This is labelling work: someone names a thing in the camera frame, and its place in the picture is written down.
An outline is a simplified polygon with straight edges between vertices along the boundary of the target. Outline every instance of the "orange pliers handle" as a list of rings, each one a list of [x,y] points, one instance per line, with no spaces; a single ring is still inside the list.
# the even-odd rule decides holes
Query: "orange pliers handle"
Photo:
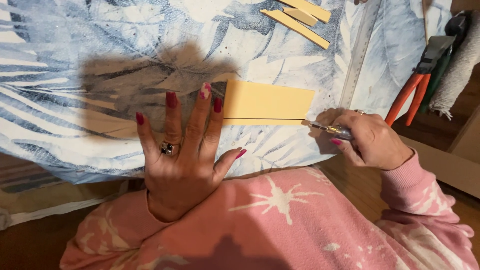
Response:
[[[392,126],[393,121],[395,121],[395,118],[400,112],[400,109],[403,107],[403,104],[405,104],[405,101],[407,101],[410,94],[416,88],[417,91],[415,91],[412,104],[408,109],[407,121],[405,122],[405,125],[408,126],[412,123],[413,117],[415,117],[415,113],[420,107],[420,103],[423,99],[423,96],[425,95],[425,91],[427,90],[427,85],[430,81],[430,75],[431,74],[418,74],[414,72],[410,76],[410,78],[400,90],[400,93],[398,93],[398,96],[393,102],[392,107],[390,108],[390,111],[388,111],[387,117],[385,118],[385,122],[389,126]]]

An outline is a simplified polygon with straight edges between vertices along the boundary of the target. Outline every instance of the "pink sweatshirt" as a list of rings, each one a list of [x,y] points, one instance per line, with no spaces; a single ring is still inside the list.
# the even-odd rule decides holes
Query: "pink sweatshirt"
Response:
[[[102,204],[78,226],[60,267],[95,270],[478,270],[455,199],[417,155],[382,173],[390,206],[374,225],[319,170],[224,181],[179,221],[148,211],[146,191]]]

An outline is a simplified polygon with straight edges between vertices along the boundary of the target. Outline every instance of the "fingernail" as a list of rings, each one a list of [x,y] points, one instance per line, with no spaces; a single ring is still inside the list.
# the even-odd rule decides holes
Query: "fingernail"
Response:
[[[202,88],[200,88],[200,98],[201,99],[207,99],[208,96],[210,95],[210,92],[212,92],[212,86],[205,82],[203,85],[202,85]]]
[[[243,149],[242,151],[240,151],[240,154],[235,159],[238,159],[239,157],[243,156],[243,154],[245,154],[246,152],[247,152],[247,149]]]
[[[144,115],[141,112],[135,113],[135,118],[137,119],[137,124],[143,125],[144,124]]]
[[[214,112],[221,112],[222,111],[222,99],[221,98],[215,98],[215,101],[213,103],[213,111]]]
[[[174,109],[177,106],[177,95],[175,92],[167,92],[167,106]]]
[[[333,138],[333,139],[331,139],[330,141],[331,141],[333,144],[336,144],[336,145],[341,145],[341,144],[342,144],[342,141],[340,141],[339,139]]]

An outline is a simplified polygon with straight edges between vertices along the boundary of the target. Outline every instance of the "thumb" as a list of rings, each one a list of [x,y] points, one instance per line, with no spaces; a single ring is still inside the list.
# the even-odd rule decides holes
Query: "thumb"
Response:
[[[245,154],[245,152],[247,152],[246,149],[242,150],[241,147],[239,147],[237,149],[228,150],[222,156],[220,156],[213,168],[214,183],[219,184],[225,175],[227,175],[227,172],[230,170],[230,167],[232,167],[233,162]]]
[[[145,155],[145,165],[155,163],[160,157],[160,148],[153,136],[152,127],[150,121],[141,112],[137,112],[135,115],[137,119],[137,132],[142,144],[142,149]]]
[[[358,167],[365,166],[365,162],[363,161],[361,154],[355,150],[352,146],[352,143],[346,140],[340,140],[337,138],[332,138],[330,140],[333,144],[335,144],[340,151],[342,151],[345,158],[353,165]]]

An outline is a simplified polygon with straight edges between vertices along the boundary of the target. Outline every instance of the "cuff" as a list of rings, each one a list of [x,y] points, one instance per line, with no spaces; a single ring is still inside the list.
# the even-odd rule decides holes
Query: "cuff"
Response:
[[[120,223],[125,228],[132,227],[131,232],[140,239],[146,239],[172,224],[161,222],[150,213],[146,189],[124,194],[117,199],[114,209]]]
[[[419,156],[415,154],[400,167],[382,171],[383,185],[393,189],[407,189],[418,185],[424,179],[424,170],[420,166]]]

